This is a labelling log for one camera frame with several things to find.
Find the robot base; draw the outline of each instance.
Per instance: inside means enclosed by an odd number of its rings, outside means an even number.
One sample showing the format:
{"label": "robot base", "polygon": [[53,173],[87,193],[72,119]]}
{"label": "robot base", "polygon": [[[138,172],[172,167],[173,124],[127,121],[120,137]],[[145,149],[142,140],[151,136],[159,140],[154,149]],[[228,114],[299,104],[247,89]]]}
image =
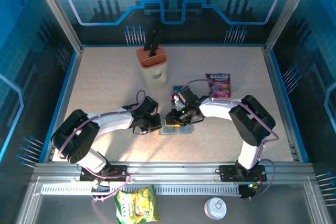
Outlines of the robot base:
{"label": "robot base", "polygon": [[221,165],[216,169],[216,173],[220,175],[221,182],[258,182],[260,181],[258,175],[261,176],[262,182],[267,181],[266,171],[263,165],[256,165],[245,180],[238,178],[237,167],[235,165]]}
{"label": "robot base", "polygon": [[[108,164],[106,167],[104,167],[103,171],[99,173],[101,176],[118,176],[118,175],[124,175],[127,173],[127,166],[125,165],[110,165]],[[91,175],[88,171],[85,170],[85,168],[82,168],[82,171],[80,173],[79,181],[87,182],[87,181],[94,181],[97,179],[97,177],[94,177]],[[99,179],[101,181],[112,181],[112,182],[124,182],[126,181],[125,177],[122,178],[110,178],[110,179]]]}

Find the yellow snack bag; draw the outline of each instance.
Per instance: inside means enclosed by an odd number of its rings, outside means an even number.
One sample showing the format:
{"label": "yellow snack bag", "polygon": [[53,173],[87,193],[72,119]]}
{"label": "yellow snack bag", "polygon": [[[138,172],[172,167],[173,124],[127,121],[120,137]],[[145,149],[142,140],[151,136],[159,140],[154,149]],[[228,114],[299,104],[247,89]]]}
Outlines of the yellow snack bag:
{"label": "yellow snack bag", "polygon": [[160,220],[154,186],[132,193],[119,191],[114,197],[118,224],[136,224]]}

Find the white tabletop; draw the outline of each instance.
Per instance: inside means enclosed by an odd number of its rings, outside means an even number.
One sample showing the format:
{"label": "white tabletop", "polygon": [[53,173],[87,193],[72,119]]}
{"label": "white tabletop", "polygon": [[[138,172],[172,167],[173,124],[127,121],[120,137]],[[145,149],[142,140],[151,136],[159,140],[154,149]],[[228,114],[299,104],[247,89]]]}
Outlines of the white tabletop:
{"label": "white tabletop", "polygon": [[[85,48],[66,117],[75,109],[86,113],[114,111],[135,103],[139,89],[146,90],[138,69],[135,47]],[[288,140],[270,83],[261,48],[164,46],[168,57],[168,83],[147,95],[159,103],[159,113],[170,109],[172,86],[205,78],[206,73],[230,73],[232,99],[253,95],[276,121],[280,140],[269,143],[262,158],[292,161]],[[199,97],[209,94],[206,82],[191,85]],[[232,121],[206,118],[192,134],[134,135],[132,130],[103,134],[92,148],[110,161],[235,161],[243,140]]]}

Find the knife block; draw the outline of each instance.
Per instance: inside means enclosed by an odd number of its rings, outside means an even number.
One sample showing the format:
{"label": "knife block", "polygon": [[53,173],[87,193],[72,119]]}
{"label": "knife block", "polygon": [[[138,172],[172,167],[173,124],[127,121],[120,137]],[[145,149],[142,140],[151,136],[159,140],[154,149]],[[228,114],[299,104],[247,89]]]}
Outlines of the knife block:
{"label": "knife block", "polygon": [[161,46],[150,57],[150,50],[137,50],[141,76],[149,90],[155,90],[167,84],[167,57]]}

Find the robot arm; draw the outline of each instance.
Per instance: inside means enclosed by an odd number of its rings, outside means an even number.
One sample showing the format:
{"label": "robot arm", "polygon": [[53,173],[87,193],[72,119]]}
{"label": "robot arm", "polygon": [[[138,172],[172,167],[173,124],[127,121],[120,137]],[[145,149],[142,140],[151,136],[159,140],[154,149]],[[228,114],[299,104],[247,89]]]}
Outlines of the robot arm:
{"label": "robot arm", "polygon": [[[138,104],[123,106],[115,113],[109,113],[106,116],[85,114],[82,110],[75,110],[53,134],[51,142],[58,150],[61,150],[60,156],[62,155],[68,162],[77,163],[94,173],[109,176],[112,169],[109,162],[91,148],[97,136],[106,132],[130,128],[133,128],[133,133],[137,134],[135,133],[136,127],[140,128],[140,134],[147,134],[161,128],[157,102],[150,97],[145,97],[143,103],[133,110],[132,108],[136,105]],[[76,128],[93,118],[95,119],[87,123],[68,144],[63,146]]]}
{"label": "robot arm", "polygon": [[[185,126],[211,116],[233,121],[243,139],[241,153],[236,161],[237,176],[245,180],[254,171],[258,165],[262,143],[270,134],[264,125],[273,129],[275,121],[252,95],[231,101],[212,100],[208,96],[199,99],[186,87],[180,91],[174,102],[182,102],[185,107],[181,110],[172,109],[165,118],[167,125]],[[244,107],[256,114],[264,125],[253,118]]]}

